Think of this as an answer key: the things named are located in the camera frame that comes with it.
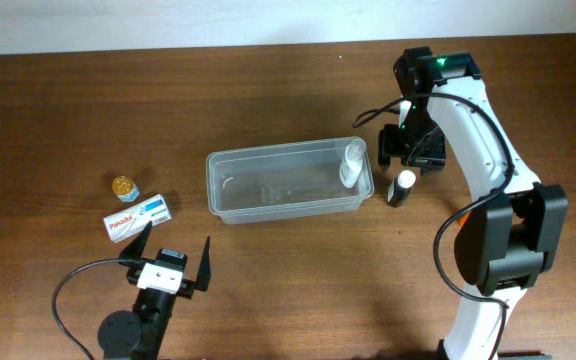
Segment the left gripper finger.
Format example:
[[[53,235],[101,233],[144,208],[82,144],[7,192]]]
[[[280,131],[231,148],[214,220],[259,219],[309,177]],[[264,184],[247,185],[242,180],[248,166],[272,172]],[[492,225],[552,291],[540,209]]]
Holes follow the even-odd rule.
[[[139,235],[120,252],[121,265],[130,267],[141,261],[151,230],[152,222],[149,221]]]
[[[201,261],[199,264],[197,277],[195,280],[194,289],[196,291],[206,292],[208,290],[210,280],[211,280],[211,265],[210,265],[210,237],[207,237]]]

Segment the dark bottle white cap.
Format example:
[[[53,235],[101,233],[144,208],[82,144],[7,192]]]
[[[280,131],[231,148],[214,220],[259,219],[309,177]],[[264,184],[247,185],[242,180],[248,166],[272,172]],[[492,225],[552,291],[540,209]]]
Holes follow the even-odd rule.
[[[393,180],[387,193],[387,203],[394,208],[401,207],[407,200],[413,185],[416,182],[416,175],[411,170],[403,170]]]

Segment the white Panadol box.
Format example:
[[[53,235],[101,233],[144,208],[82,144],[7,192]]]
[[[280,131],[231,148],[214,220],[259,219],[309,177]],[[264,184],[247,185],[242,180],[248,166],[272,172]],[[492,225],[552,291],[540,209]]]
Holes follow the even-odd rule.
[[[109,239],[118,243],[140,233],[148,223],[153,226],[172,219],[164,197],[157,194],[148,200],[103,219]]]

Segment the white spray bottle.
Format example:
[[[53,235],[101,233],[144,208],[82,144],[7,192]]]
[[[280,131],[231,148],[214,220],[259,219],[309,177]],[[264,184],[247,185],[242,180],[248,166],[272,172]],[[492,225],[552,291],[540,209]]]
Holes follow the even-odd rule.
[[[346,188],[352,188],[356,184],[363,169],[365,150],[365,143],[360,139],[352,140],[345,147],[339,168],[339,176]]]

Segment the small gold lid jar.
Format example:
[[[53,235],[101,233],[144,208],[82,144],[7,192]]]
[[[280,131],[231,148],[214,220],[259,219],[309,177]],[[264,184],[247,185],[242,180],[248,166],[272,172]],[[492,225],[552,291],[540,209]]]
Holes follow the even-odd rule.
[[[111,187],[113,193],[122,202],[134,202],[140,194],[134,181],[124,175],[114,178]]]

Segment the orange tube white cap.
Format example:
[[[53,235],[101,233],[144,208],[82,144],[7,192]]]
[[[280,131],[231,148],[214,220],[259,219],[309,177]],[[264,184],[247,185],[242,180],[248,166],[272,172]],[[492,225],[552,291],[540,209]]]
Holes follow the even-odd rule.
[[[459,224],[459,226],[463,226],[463,225],[465,224],[465,222],[467,221],[469,215],[470,215],[470,212],[467,212],[466,214],[464,214],[463,216],[461,216],[461,217],[458,219],[458,224]]]

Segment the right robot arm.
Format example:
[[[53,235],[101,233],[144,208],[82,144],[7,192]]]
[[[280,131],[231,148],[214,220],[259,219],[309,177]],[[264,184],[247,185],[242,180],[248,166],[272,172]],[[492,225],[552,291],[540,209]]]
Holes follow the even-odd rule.
[[[388,168],[398,158],[422,171],[440,170],[452,150],[472,198],[433,240],[438,251],[444,232],[459,223],[454,256],[465,284],[438,271],[460,304],[437,356],[495,359],[514,307],[553,266],[568,198],[561,186],[543,184],[514,149],[469,53],[409,48],[393,71],[399,121],[379,133],[379,165]]]

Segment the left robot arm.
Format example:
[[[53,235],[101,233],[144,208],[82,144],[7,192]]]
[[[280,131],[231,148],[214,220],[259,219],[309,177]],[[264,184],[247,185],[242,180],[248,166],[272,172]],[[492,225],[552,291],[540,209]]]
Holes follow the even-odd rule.
[[[176,300],[208,290],[210,242],[204,244],[196,278],[187,279],[185,254],[162,248],[153,259],[142,256],[152,227],[148,223],[119,255],[128,282],[139,292],[130,310],[113,312],[100,324],[97,340],[105,359],[156,359]]]

